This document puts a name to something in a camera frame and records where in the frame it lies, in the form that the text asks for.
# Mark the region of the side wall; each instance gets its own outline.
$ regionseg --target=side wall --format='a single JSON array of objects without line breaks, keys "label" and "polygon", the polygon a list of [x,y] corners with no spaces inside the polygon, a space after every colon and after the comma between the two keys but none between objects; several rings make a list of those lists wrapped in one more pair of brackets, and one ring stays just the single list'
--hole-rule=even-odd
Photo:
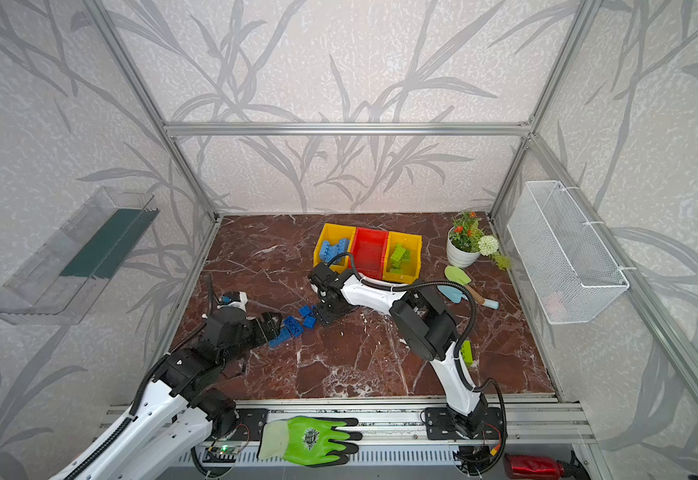
[{"label": "side wall", "polygon": [[[604,2],[540,130],[698,349],[698,2]],[[497,216],[504,228],[530,155]],[[698,407],[627,298],[551,326],[515,276],[566,400],[580,400],[615,478],[698,475]]]},{"label": "side wall", "polygon": [[209,231],[78,2],[0,1],[0,285],[101,186],[161,210],[77,326],[0,320],[0,478],[47,478],[129,401]]},{"label": "side wall", "polygon": [[[527,120],[578,2],[104,0],[169,121]],[[517,138],[184,138],[226,213],[487,209]]]}]

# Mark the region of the glove cuff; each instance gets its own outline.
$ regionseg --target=glove cuff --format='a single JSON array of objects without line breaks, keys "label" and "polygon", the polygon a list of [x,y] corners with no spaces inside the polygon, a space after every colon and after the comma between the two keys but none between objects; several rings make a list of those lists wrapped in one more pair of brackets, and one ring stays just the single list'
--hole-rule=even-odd
[{"label": "glove cuff", "polygon": [[258,458],[284,457],[287,450],[289,432],[287,420],[277,420],[264,425],[261,444],[258,446]]}]

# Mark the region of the green glove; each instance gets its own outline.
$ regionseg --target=green glove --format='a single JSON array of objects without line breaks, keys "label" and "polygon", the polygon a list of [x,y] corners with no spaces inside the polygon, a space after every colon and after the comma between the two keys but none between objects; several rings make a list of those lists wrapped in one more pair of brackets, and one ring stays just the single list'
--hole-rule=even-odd
[{"label": "green glove", "polygon": [[359,432],[343,432],[336,427],[355,426],[356,418],[294,417],[264,426],[258,458],[282,457],[288,462],[310,467],[344,465],[357,453],[362,439]]}]

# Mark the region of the yellow bin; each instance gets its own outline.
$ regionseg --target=yellow bin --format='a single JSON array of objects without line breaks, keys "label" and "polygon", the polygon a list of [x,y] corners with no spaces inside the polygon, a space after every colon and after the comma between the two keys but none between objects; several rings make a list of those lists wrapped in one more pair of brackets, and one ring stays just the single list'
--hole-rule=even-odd
[{"label": "yellow bin", "polygon": [[[354,243],[354,236],[357,233],[357,228],[354,226],[346,225],[335,225],[335,224],[325,224],[322,226],[322,233],[320,234],[320,239],[317,240],[317,246],[315,247],[315,264],[316,266],[321,262],[320,260],[320,248],[322,247],[322,242],[327,240],[331,245],[337,244],[342,238],[349,239],[348,252],[351,252],[351,246]],[[338,264],[331,265],[331,268],[337,274],[340,274],[349,266],[349,257],[345,256]]]},{"label": "yellow bin", "polygon": [[[392,268],[390,257],[394,253],[394,247],[401,244],[403,248],[411,251],[411,259],[400,264],[402,274],[393,274],[389,270]],[[383,258],[382,278],[387,282],[413,283],[418,274],[421,273],[421,246],[423,241],[421,235],[401,234],[399,232],[389,232],[387,241],[387,254]]]}]

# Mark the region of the flower pot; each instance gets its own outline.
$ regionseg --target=flower pot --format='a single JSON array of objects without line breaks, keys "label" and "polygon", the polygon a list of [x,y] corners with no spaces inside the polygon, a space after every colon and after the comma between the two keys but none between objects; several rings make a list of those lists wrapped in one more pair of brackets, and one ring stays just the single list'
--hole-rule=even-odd
[{"label": "flower pot", "polygon": [[473,264],[475,260],[479,257],[479,252],[464,252],[456,248],[455,245],[450,243],[450,233],[453,232],[453,228],[450,229],[447,236],[447,261],[453,266],[459,268],[466,268]]}]

